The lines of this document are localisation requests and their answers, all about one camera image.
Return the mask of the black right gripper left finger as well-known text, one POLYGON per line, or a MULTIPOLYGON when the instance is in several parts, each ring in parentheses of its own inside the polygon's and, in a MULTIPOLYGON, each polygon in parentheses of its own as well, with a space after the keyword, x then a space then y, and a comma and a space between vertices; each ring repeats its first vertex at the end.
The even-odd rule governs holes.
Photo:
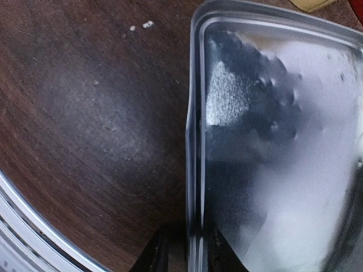
POLYGON ((168 271, 168 228, 158 229, 133 265, 133 272, 168 271))

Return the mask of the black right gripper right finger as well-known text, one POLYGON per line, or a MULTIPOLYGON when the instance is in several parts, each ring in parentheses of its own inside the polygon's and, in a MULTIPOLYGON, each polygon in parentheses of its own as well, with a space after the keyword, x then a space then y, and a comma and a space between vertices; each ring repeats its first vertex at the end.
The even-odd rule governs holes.
POLYGON ((214 228, 208 241, 208 271, 248 272, 224 235, 214 228))

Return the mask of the bear print tin lid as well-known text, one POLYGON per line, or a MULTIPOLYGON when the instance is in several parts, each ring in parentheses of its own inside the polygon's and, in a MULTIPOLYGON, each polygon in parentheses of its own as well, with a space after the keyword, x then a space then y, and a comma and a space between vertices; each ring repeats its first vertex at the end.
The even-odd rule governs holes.
POLYGON ((188 271, 362 270, 362 33, 247 1, 191 21, 188 271))

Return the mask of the beige tin box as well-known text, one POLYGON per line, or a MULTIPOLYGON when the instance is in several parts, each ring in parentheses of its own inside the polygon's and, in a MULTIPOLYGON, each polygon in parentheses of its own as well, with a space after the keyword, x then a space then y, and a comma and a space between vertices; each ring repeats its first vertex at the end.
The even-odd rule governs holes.
POLYGON ((318 11, 335 1, 336 0, 290 0, 296 8, 307 13, 318 11))

